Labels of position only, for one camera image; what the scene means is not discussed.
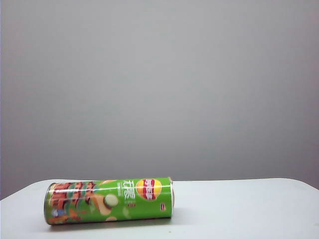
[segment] white wall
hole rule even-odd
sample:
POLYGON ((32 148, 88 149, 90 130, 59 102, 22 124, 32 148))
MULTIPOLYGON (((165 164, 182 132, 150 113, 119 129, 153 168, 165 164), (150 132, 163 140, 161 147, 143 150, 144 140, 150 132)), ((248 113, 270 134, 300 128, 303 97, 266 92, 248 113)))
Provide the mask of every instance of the white wall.
POLYGON ((318 0, 3 0, 2 197, 49 178, 319 187, 318 0))

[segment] white table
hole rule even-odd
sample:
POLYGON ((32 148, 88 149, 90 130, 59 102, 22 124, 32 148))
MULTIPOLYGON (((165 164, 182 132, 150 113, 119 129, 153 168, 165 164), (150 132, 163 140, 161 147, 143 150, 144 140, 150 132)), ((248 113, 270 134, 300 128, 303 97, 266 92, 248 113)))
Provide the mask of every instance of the white table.
POLYGON ((49 226, 46 189, 66 181, 33 183, 3 199, 1 238, 319 239, 319 190, 297 180, 175 181, 171 219, 49 226))

